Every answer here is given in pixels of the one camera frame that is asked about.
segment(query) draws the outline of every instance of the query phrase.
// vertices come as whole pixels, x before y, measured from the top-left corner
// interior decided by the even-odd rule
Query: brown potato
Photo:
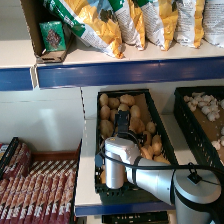
[[[103,139],[111,137],[111,135],[113,134],[113,123],[108,120],[101,120],[100,133]]]
[[[116,109],[113,109],[110,111],[110,120],[114,123],[115,114],[117,114],[118,111]]]
[[[127,104],[129,107],[135,104],[135,98],[131,95],[125,94],[120,97],[121,103]]]
[[[107,94],[103,93],[101,96],[100,96],[100,107],[103,107],[104,105],[108,105],[108,96]]]
[[[130,113],[131,113],[132,117],[138,117],[138,118],[141,117],[141,112],[140,112],[140,109],[137,105],[133,105],[131,107]]]
[[[145,130],[145,125],[138,117],[131,117],[129,129],[139,134]]]
[[[100,109],[100,119],[101,120],[108,120],[110,117],[110,108],[107,105],[104,105]]]
[[[127,111],[127,110],[129,110],[129,107],[128,107],[127,104],[121,103],[117,110],[118,110],[118,111],[119,111],[119,110]]]
[[[145,128],[150,134],[154,135],[156,133],[156,126],[153,122],[148,122]]]
[[[160,163],[166,163],[166,164],[170,165],[170,162],[168,160],[166,160],[162,154],[159,156],[154,156],[154,161],[160,162]]]
[[[146,135],[145,145],[151,145],[152,144],[152,135],[148,131],[143,131],[143,135]]]
[[[117,98],[109,98],[108,99],[108,106],[110,109],[117,109],[120,105],[120,101]]]
[[[159,135],[155,135],[152,138],[152,148],[155,156],[159,156],[161,154],[162,149],[162,140]]]

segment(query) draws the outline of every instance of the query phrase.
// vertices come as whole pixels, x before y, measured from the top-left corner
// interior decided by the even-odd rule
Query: garlic
[[[218,109],[219,109],[218,105],[214,105],[214,104],[211,105],[209,108],[210,108],[211,111],[218,111]]]
[[[210,96],[205,95],[205,96],[202,97],[202,100],[209,103],[212,99],[211,99]]]
[[[219,141],[213,141],[211,143],[215,147],[216,150],[220,150],[221,146],[220,146]]]
[[[204,92],[202,92],[202,93],[192,93],[192,96],[193,97],[196,97],[196,96],[202,96],[202,95],[204,95],[205,93]]]
[[[224,146],[224,136],[220,138],[221,145]]]
[[[221,130],[221,135],[224,135],[224,127]]]
[[[204,106],[202,107],[201,111],[203,114],[207,115],[211,112],[211,109],[209,108],[209,106]]]
[[[208,113],[207,118],[208,118],[209,121],[215,121],[215,114],[214,114],[214,112]]]
[[[207,105],[208,105],[208,103],[204,102],[204,101],[201,101],[201,102],[198,103],[198,107],[200,107],[200,108],[202,108],[204,106],[207,106]]]
[[[190,101],[190,97],[189,96],[184,96],[184,101],[187,103]]]

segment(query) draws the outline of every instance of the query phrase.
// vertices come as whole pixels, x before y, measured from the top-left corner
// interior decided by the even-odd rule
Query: snack bag
[[[121,31],[108,0],[40,0],[78,37],[111,57],[122,58]]]
[[[172,0],[138,0],[145,21],[146,37],[167,51],[173,41],[178,11]]]
[[[204,36],[202,13],[205,0],[177,0],[178,20],[174,39],[181,45],[199,48]]]
[[[145,48],[145,25],[142,10],[136,0],[109,0],[121,29],[122,40],[135,45],[138,50]]]
[[[203,29],[205,40],[224,48],[224,0],[205,0]]]

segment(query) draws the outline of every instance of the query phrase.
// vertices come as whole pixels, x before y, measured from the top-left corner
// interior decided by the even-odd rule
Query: packaged sausage
[[[13,211],[14,211],[14,208],[16,207],[16,203],[17,203],[17,200],[19,198],[20,192],[22,190],[22,186],[24,184],[24,181],[25,181],[25,178],[21,177],[20,180],[19,180],[19,183],[17,185],[16,192],[15,192],[15,194],[13,196],[12,202],[11,201],[8,202],[10,208],[9,208],[8,214],[6,216],[5,224],[10,224],[10,222],[11,222]]]
[[[23,202],[25,201],[26,192],[27,192],[27,189],[29,187],[30,182],[31,182],[31,176],[27,176],[24,183],[23,183],[22,189],[20,191],[18,200],[16,202],[16,206],[13,210],[13,214],[12,214],[12,217],[11,217],[11,223],[10,224],[17,224],[18,223],[20,213],[22,211]]]
[[[224,0],[205,0],[203,29],[205,40],[224,48]]]
[[[122,40],[135,45],[138,50],[145,48],[145,25],[142,10],[133,0],[109,0],[117,17]]]
[[[3,197],[2,197],[2,200],[1,200],[1,203],[0,203],[0,215],[2,215],[3,209],[5,207],[6,201],[8,199],[9,194],[10,194],[10,191],[11,191],[11,188],[13,186],[14,180],[15,180],[15,178],[13,178],[13,177],[9,178],[9,184],[7,185],[7,188],[6,188],[6,190],[3,194]]]
[[[36,207],[38,196],[40,194],[41,187],[43,185],[43,180],[44,180],[43,175],[39,175],[37,177],[35,186],[33,188],[33,194],[32,194],[32,197],[30,199],[29,207],[28,207],[28,210],[27,210],[26,218],[24,220],[24,224],[31,224],[32,223],[33,216],[34,216],[34,210],[35,210],[35,207]]]
[[[43,217],[43,221],[41,219],[41,222],[43,222],[44,224],[49,222],[52,207],[53,207],[53,203],[54,203],[55,194],[56,194],[57,187],[58,187],[58,182],[59,182],[59,176],[55,175],[54,178],[53,178],[51,192],[50,192],[48,202],[47,202],[47,208],[46,208],[45,216]]]
[[[146,37],[167,51],[173,41],[178,11],[172,0],[138,0],[145,21]]]
[[[49,220],[49,224],[54,224],[55,221],[57,220],[58,217],[58,212],[59,212],[59,205],[61,202],[61,198],[63,195],[63,190],[65,187],[65,182],[66,182],[66,175],[64,173],[61,173],[60,175],[60,179],[58,182],[58,187],[57,187],[57,191],[55,193],[55,198],[54,198],[54,203],[52,206],[52,211],[51,211],[51,215],[50,215],[50,220]]]
[[[178,20],[174,39],[181,45],[199,48],[204,36],[202,13],[205,0],[177,0]]]
[[[123,57],[120,28],[108,0],[40,1],[78,38],[111,57]]]

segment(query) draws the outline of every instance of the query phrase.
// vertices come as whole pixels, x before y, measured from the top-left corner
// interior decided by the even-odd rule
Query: black plastic tray
[[[217,99],[224,99],[223,86],[199,86],[199,87],[180,87],[175,90],[174,116],[179,124],[186,141],[190,147],[198,164],[208,165],[224,170],[216,149],[191,112],[184,96],[191,96],[193,92],[205,92],[213,95]]]
[[[103,215],[104,224],[168,224],[167,212],[147,212],[133,214]]]
[[[1,158],[1,160],[0,160],[0,179],[2,179],[5,167],[6,167],[6,165],[9,164],[12,156],[15,153],[15,150],[16,150],[18,144],[19,144],[18,137],[14,137],[12,139],[12,141],[10,142],[7,150],[5,151],[3,157]]]
[[[129,90],[123,90],[123,91],[99,92],[98,93],[98,97],[97,97],[97,127],[96,127],[96,154],[99,152],[100,145],[103,141],[103,139],[100,136],[100,128],[99,128],[100,127],[99,98],[103,93],[106,93],[108,95],[108,97],[113,97],[113,98],[120,97],[124,94],[129,94],[129,95],[132,95],[132,96],[145,94],[145,100],[146,100],[146,103],[147,103],[147,106],[148,106],[148,111],[151,115],[152,121],[154,123],[156,123],[156,125],[157,125],[156,126],[157,133],[161,136],[161,139],[162,139],[162,143],[163,143],[162,154],[167,160],[169,160],[169,162],[171,164],[173,164],[173,165],[178,164],[176,156],[174,154],[174,149],[173,149],[173,147],[170,143],[170,140],[167,136],[167,133],[165,131],[165,128],[163,126],[161,118],[160,118],[160,116],[157,112],[154,101],[153,101],[148,89],[130,90],[130,91]],[[141,197],[143,197],[143,198],[144,198],[144,194],[145,195],[147,194],[147,197],[149,196],[148,192],[138,188],[137,186],[135,186],[135,185],[133,185],[129,182],[125,182],[124,185],[119,189],[110,189],[106,186],[106,184],[102,184],[100,182],[100,174],[101,173],[102,173],[102,169],[95,166],[95,191],[96,191],[96,193],[99,193],[101,196],[105,196],[105,195],[107,197],[108,196],[124,196],[125,192],[130,193],[130,191],[135,191],[135,193],[137,191],[139,191],[138,194],[141,195]]]

